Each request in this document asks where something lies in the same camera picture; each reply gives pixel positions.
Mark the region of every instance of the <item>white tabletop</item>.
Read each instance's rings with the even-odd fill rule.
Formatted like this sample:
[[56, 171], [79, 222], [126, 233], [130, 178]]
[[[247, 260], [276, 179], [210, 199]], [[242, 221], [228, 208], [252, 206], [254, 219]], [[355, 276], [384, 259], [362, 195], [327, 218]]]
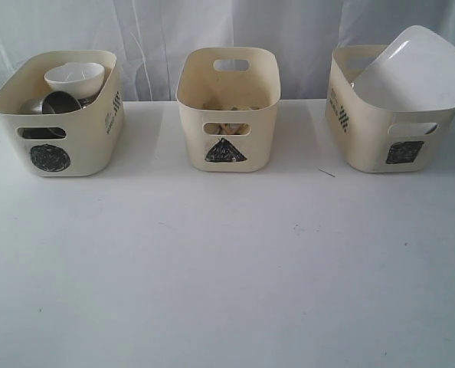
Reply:
[[249, 174], [191, 167], [175, 103], [126, 103], [87, 178], [27, 174], [0, 127], [0, 368], [455, 367], [455, 121], [371, 175], [324, 106], [283, 101]]

